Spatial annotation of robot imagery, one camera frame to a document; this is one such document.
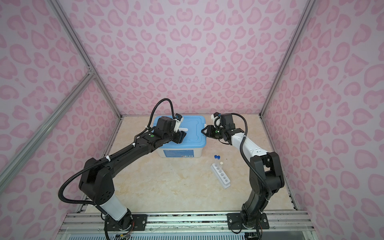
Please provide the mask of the blue plastic bin lid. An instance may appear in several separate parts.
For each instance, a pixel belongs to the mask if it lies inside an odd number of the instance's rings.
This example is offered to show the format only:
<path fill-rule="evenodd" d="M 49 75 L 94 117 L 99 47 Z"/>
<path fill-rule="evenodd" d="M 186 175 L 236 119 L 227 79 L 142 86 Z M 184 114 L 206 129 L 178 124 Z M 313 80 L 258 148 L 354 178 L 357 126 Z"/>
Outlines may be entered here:
<path fill-rule="evenodd" d="M 206 145 L 206 136 L 201 130 L 206 127 L 206 119 L 203 116 L 184 116 L 180 128 L 187 129 L 186 136 L 181 144 L 169 142 L 164 144 L 161 149 L 181 150 L 181 149 L 198 149 Z"/>

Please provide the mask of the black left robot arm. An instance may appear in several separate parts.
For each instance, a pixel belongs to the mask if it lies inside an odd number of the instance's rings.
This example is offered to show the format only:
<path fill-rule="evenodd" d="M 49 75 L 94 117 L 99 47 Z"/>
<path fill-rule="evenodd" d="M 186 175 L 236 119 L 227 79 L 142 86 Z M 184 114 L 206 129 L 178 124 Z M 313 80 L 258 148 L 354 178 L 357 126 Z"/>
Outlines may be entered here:
<path fill-rule="evenodd" d="M 81 174 L 79 189 L 90 198 L 92 204 L 105 215 L 107 225 L 118 230 L 131 230 L 133 218 L 115 194 L 113 178 L 139 158 L 154 152 L 164 144 L 182 143 L 186 132 L 179 130 L 184 118 L 160 117 L 157 124 L 135 136 L 134 142 L 122 150 L 100 160 L 89 159 Z"/>

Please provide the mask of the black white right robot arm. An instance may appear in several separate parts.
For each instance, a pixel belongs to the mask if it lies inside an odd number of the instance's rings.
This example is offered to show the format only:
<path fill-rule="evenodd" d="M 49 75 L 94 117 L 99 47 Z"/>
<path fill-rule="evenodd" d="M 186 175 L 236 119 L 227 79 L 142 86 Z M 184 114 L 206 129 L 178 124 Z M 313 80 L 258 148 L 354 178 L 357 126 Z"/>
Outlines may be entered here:
<path fill-rule="evenodd" d="M 249 126 L 245 117 L 237 113 L 211 115 L 212 125 L 201 130 L 207 138 L 223 140 L 235 147 L 250 169 L 252 191 L 240 212 L 242 224 L 248 229 L 261 225 L 262 214 L 272 196 L 285 185 L 280 157 L 268 152 L 248 138 Z"/>

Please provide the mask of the white plastic storage bin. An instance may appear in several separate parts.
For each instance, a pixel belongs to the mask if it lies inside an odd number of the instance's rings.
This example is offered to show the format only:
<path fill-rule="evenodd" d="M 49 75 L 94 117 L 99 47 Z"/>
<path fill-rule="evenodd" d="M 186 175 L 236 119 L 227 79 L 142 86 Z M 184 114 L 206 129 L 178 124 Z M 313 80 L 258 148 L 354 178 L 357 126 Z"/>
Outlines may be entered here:
<path fill-rule="evenodd" d="M 161 158 L 200 158 L 206 142 L 201 144 L 170 142 L 155 150 Z"/>

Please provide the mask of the white test tube rack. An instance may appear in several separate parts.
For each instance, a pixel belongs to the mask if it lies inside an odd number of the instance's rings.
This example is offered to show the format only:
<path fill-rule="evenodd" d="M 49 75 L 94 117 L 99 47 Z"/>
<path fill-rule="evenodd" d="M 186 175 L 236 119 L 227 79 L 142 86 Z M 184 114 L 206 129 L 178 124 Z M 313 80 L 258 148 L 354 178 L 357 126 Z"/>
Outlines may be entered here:
<path fill-rule="evenodd" d="M 224 189 L 227 189 L 231 186 L 231 180 L 229 179 L 227 174 L 224 172 L 222 163 L 219 163 L 219 164 L 213 163 L 211 165 L 211 170 Z"/>

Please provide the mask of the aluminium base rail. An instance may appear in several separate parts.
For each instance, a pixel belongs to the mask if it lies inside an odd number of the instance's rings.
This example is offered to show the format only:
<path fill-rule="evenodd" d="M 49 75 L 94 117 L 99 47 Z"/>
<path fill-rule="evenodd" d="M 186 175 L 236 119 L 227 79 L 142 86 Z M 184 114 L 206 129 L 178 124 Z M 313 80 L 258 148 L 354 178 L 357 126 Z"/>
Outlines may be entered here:
<path fill-rule="evenodd" d="M 305 211 L 265 211 L 257 226 L 246 227 L 238 212 L 134 213 L 120 231 L 97 213 L 68 214 L 58 240 L 317 240 Z"/>

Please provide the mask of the diagonal aluminium frame bar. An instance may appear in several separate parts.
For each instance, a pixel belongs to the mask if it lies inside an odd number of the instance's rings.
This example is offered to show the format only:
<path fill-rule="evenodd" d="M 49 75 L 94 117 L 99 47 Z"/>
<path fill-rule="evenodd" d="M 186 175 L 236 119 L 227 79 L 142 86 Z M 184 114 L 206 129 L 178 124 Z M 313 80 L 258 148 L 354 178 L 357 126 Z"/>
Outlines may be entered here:
<path fill-rule="evenodd" d="M 26 162 L 35 153 L 37 148 L 45 141 L 46 137 L 52 132 L 63 116 L 68 112 L 72 105 L 77 101 L 81 94 L 94 79 L 95 73 L 90 71 L 82 81 L 73 88 L 70 94 L 58 105 L 53 113 L 39 126 L 32 137 L 23 145 L 20 151 L 15 154 L 9 164 L 1 172 L 1 193 L 5 191 L 15 176 L 21 171 Z"/>

